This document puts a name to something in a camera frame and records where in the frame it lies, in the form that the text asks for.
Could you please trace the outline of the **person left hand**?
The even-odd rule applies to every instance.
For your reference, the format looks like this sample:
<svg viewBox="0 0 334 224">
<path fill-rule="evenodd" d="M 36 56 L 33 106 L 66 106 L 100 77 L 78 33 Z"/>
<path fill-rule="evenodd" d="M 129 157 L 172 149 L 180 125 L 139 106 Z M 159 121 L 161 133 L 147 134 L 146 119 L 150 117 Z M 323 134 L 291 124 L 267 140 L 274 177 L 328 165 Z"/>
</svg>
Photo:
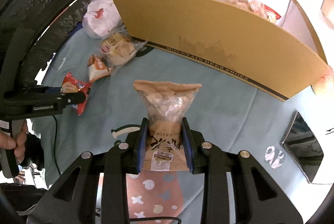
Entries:
<svg viewBox="0 0 334 224">
<path fill-rule="evenodd" d="M 13 149 L 17 163 L 22 163 L 25 153 L 25 142 L 27 140 L 27 121 L 24 120 L 20 133 L 16 139 L 11 138 L 4 132 L 0 133 L 0 147 L 3 149 Z"/>
</svg>

